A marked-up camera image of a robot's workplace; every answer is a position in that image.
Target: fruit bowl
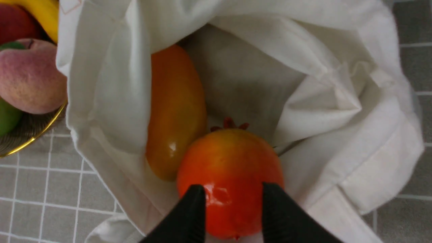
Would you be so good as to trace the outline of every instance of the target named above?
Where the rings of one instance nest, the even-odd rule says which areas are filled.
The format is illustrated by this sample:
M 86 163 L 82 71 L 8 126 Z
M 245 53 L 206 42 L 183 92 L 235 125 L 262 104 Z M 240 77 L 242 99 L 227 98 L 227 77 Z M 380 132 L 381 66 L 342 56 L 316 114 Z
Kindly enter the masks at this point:
M 24 113 L 17 126 L 0 137 L 0 158 L 20 151 L 54 127 L 64 118 L 66 105 L 67 102 L 57 110 L 42 115 Z

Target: white grout line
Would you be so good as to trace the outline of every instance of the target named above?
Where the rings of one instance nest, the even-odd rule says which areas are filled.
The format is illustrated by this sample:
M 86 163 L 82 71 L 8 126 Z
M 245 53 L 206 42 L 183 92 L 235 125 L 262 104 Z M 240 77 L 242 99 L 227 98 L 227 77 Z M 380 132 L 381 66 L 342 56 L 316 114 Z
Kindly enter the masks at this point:
M 84 159 L 81 160 L 81 172 L 84 170 Z M 73 228 L 73 243 L 76 242 L 76 228 L 78 227 L 78 208 L 79 203 L 81 201 L 81 183 L 83 182 L 83 173 L 79 175 L 79 186 L 78 186 L 78 199 L 76 201 L 76 208 L 75 211 L 75 227 Z
M 103 210 L 90 209 L 90 208 L 78 208 L 78 207 L 74 207 L 74 206 L 58 205 L 58 204 L 52 204 L 52 203 L 43 203 L 43 202 L 37 202 L 37 201 L 23 201 L 23 200 L 12 199 L 12 198 L 0 197 L 0 201 L 10 201 L 10 202 L 15 202 L 15 203 L 20 203 L 20 204 L 30 204 L 30 205 L 53 207 L 53 208 L 79 210 L 79 211 L 86 211 L 86 212 L 97 213 L 97 214 L 108 214 L 108 215 L 114 215 L 115 214 L 112 211 L 103 211 Z
M 47 168 L 47 167 L 32 167 L 32 166 L 15 166 L 15 165 L 0 165 L 0 168 L 19 168 L 19 169 L 33 169 L 33 170 L 45 170 L 45 171 L 57 171 L 57 172 L 68 172 L 68 173 L 83 173 L 83 174 L 96 174 L 95 171 L 90 170 L 77 170 L 77 169 L 58 169 L 58 168 Z
M 54 137 L 52 136 L 54 132 L 51 131 L 51 139 L 50 139 L 50 150 L 48 151 L 48 168 L 50 168 L 51 166 L 51 152 L 53 150 L 53 140 Z M 42 239 L 42 230 L 44 227 L 44 216 L 45 216 L 45 204 L 47 203 L 47 194 L 48 194 L 48 181 L 49 181 L 49 177 L 50 177 L 50 171 L 47 171 L 47 177 L 45 180 L 45 194 L 44 194 L 44 205 L 42 206 L 42 214 L 41 214 L 41 226 L 39 228 L 39 240 Z
M 19 153 L 16 154 L 16 165 L 19 166 Z M 18 185 L 18 173 L 19 169 L 17 167 L 16 169 L 16 175 L 15 175 L 15 188 L 13 190 L 13 199 L 16 199 L 16 188 Z M 12 233 L 12 223 L 13 223 L 13 213 L 15 211 L 15 202 L 12 202 L 12 212 L 10 213 L 10 225 L 9 225 L 9 233 Z M 7 242 L 10 243 L 10 236 L 8 236 Z
M 432 91 L 417 91 L 416 95 L 418 95 L 418 96 L 432 96 Z
M 50 134 L 51 137 L 72 137 L 70 134 Z
M 378 211 L 375 209 L 372 213 L 372 227 L 375 233 L 378 233 Z
M 432 201 L 432 196 L 419 196 L 419 195 L 409 195 L 409 194 L 400 194 L 396 196 L 396 198 Z
M 431 46 L 432 46 L 432 42 L 399 44 L 399 47 L 400 47 L 400 48 L 409 48 L 409 47 L 431 47 Z
M 41 243 L 58 243 L 58 242 L 50 241 L 50 240 L 42 240 L 42 239 L 39 240 L 39 239 L 36 239 L 36 238 L 31 238 L 31 237 L 17 236 L 17 235 L 14 235 L 12 233 L 1 232 L 1 231 L 0 231 L 0 235 L 6 235 L 9 238 L 13 237 L 13 238 L 17 238 L 17 239 L 20 239 L 20 240 L 31 240 L 31 241 L 41 242 Z

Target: pink peach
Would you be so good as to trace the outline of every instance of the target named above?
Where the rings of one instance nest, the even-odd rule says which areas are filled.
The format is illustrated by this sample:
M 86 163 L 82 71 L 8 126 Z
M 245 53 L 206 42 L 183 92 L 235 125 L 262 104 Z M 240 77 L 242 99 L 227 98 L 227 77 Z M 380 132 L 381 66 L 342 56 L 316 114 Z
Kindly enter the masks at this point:
M 67 79 L 55 65 L 57 47 L 35 39 L 17 42 L 26 49 L 0 51 L 0 96 L 32 114 L 56 110 L 67 99 Z

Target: green apple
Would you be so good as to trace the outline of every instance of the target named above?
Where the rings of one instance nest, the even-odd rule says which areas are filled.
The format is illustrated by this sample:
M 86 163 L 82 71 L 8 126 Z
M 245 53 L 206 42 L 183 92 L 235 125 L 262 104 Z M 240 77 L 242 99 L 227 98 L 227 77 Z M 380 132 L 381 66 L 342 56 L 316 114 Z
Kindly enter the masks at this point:
M 0 97 L 0 136 L 12 131 L 18 124 L 23 112 L 11 106 Z

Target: orange fruit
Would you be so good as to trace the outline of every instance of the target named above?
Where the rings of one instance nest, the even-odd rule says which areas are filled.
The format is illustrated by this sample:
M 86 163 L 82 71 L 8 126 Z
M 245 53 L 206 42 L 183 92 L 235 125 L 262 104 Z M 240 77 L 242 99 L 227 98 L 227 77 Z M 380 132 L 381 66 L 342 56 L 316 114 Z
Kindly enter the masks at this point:
M 162 180 L 174 181 L 187 147 L 206 132 L 204 90 L 188 54 L 173 45 L 154 53 L 146 158 Z
M 189 186 L 206 191 L 206 230 L 220 239 L 238 239 L 261 230 L 262 182 L 282 188 L 283 174 L 273 148 L 262 138 L 235 128 L 226 119 L 225 129 L 196 140 L 186 152 L 177 176 L 183 196 Z

